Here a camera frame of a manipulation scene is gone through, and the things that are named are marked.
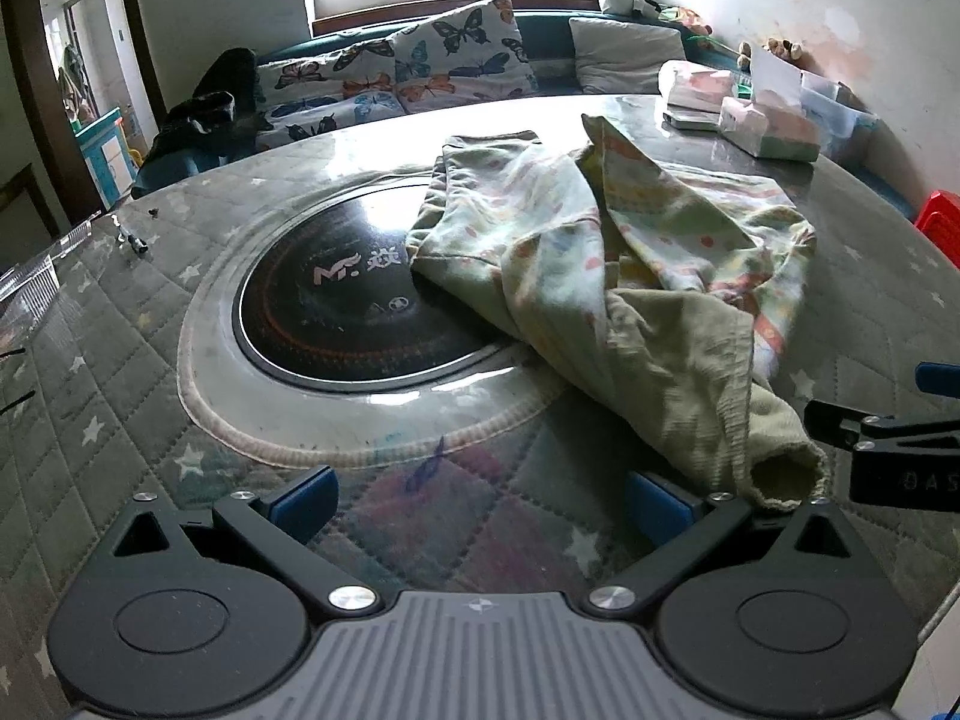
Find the grey ribbed plate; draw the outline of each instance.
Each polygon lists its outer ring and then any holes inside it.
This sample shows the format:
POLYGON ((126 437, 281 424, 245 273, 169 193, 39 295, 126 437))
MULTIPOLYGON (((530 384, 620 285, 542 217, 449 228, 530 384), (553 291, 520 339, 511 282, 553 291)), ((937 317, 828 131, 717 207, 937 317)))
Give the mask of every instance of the grey ribbed plate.
MULTIPOLYGON (((716 720, 630 625, 559 593, 405 592, 387 613, 332 623, 294 676, 232 720, 716 720)), ((91 720, 82 713, 74 720, 91 720)), ((889 714, 873 712, 869 720, 889 714)))

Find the pillow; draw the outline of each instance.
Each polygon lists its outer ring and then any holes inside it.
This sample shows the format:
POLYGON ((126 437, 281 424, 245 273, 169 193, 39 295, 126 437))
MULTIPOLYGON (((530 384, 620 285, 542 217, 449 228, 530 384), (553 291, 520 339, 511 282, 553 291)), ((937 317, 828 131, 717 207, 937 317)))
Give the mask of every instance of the pillow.
POLYGON ((291 103, 280 103, 275 108, 264 111, 261 121, 264 131, 256 136, 257 150, 266 151, 268 148, 302 141, 323 132, 404 115, 403 108, 392 92, 361 92, 349 100, 328 104, 314 104, 317 100, 325 98, 305 98, 291 103))
POLYGON ((395 91, 408 113, 536 91, 510 0, 474 2, 388 40, 395 54, 395 91))
POLYGON ((676 29, 606 19, 570 19, 577 80, 589 95, 656 95, 659 69, 685 59, 676 29))
POLYGON ((371 89, 390 92, 393 56, 389 41, 368 40, 320 56, 261 65, 260 108, 306 98, 346 100, 371 89))

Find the red plastic stool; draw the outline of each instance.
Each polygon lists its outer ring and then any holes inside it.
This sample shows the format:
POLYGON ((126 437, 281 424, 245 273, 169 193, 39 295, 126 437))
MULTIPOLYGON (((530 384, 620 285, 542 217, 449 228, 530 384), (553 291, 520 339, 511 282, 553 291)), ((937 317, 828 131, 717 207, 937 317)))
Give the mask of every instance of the red plastic stool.
POLYGON ((916 226, 960 268, 960 196, 952 191, 935 191, 923 204, 916 226))

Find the butterfly pillow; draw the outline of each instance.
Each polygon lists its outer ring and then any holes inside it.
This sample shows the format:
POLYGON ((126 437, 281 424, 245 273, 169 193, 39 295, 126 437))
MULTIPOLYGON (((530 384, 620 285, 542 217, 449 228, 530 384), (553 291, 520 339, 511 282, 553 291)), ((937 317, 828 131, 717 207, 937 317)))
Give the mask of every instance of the butterfly pillow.
POLYGON ((316 98, 345 100, 366 91, 392 91, 394 47, 368 40, 320 56, 271 62, 258 71, 261 108, 316 98))
POLYGON ((258 151, 267 151, 335 129, 403 115, 392 92, 361 92, 349 100, 318 97, 280 103, 262 112, 256 146, 258 151))
POLYGON ((392 35, 395 91, 408 113, 536 90, 510 0, 484 0, 392 35))

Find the triangular hole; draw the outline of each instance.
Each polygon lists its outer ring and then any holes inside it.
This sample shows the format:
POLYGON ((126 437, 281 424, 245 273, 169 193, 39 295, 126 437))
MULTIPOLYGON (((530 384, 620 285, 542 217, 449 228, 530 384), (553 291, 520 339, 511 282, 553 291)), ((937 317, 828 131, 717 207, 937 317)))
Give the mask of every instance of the triangular hole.
POLYGON ((170 542, 160 530, 157 518, 152 514, 138 514, 113 553, 117 557, 128 557, 163 552, 169 546, 170 542))
POLYGON ((810 517, 797 541, 796 548, 798 552, 809 552, 813 555, 850 556, 843 539, 833 529, 827 517, 810 517))

